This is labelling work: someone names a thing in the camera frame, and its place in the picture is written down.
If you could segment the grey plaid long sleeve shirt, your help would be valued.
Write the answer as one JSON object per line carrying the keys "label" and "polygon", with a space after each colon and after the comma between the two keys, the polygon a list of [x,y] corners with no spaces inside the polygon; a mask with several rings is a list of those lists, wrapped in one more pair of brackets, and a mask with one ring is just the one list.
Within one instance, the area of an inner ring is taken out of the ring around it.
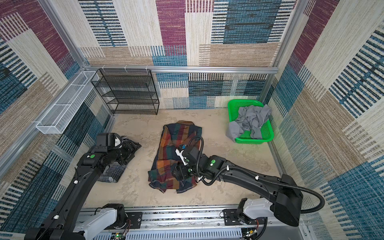
{"label": "grey plaid long sleeve shirt", "polygon": [[[123,141],[131,141],[128,137],[122,136],[122,143]],[[120,165],[118,162],[114,162],[111,165],[109,165],[108,168],[104,170],[102,175],[99,177],[98,182],[102,183],[117,183],[121,176],[123,175],[125,169],[127,168],[128,164],[122,164]]]}

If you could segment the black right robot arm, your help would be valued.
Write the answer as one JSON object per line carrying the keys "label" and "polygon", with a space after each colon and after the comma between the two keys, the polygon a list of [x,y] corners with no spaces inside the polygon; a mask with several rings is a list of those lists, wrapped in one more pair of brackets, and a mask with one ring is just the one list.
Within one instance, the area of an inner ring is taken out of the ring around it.
{"label": "black right robot arm", "polygon": [[176,156],[180,162],[172,175],[178,181],[193,178],[206,186],[216,181],[231,183],[266,199],[265,202],[242,199],[237,210],[241,223],[261,217],[275,217],[288,226],[299,225],[303,194],[292,177],[259,174],[217,155],[207,157],[193,146],[177,148]]}

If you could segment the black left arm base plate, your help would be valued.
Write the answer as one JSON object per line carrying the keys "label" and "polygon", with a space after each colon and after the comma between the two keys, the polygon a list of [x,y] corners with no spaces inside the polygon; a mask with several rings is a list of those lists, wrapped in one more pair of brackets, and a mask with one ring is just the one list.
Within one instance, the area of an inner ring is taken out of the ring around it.
{"label": "black left arm base plate", "polygon": [[139,229],[141,227],[143,212],[126,212],[125,225],[121,230]]}

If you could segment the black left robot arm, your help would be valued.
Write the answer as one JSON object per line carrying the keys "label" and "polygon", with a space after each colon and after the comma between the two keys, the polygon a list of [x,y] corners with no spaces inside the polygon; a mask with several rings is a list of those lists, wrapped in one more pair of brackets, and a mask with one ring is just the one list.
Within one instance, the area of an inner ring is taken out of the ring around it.
{"label": "black left robot arm", "polygon": [[126,166],[141,148],[116,133],[102,133],[96,144],[77,163],[74,177],[56,207],[40,227],[27,230],[26,240],[92,240],[106,228],[124,229],[129,219],[122,204],[107,204],[98,214],[77,225],[81,209],[105,169],[117,163]]}

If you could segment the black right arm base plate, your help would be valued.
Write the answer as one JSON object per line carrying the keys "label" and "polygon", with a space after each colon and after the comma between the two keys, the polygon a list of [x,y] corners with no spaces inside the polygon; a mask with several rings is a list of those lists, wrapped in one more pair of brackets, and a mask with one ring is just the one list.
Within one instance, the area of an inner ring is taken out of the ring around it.
{"label": "black right arm base plate", "polygon": [[247,225],[249,218],[243,213],[243,209],[224,209],[224,220],[226,226]]}

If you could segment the multicolour plaid long sleeve shirt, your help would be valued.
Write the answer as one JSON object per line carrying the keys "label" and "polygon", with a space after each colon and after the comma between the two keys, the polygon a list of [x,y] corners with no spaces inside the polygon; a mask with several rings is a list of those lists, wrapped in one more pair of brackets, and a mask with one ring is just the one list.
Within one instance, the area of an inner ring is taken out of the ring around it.
{"label": "multicolour plaid long sleeve shirt", "polygon": [[163,126],[158,152],[151,170],[148,171],[151,188],[162,193],[168,189],[174,189],[181,194],[196,187],[195,177],[177,180],[172,175],[172,171],[178,164],[183,163],[176,154],[176,150],[187,145],[193,137],[201,135],[202,128],[189,121],[178,121]]}

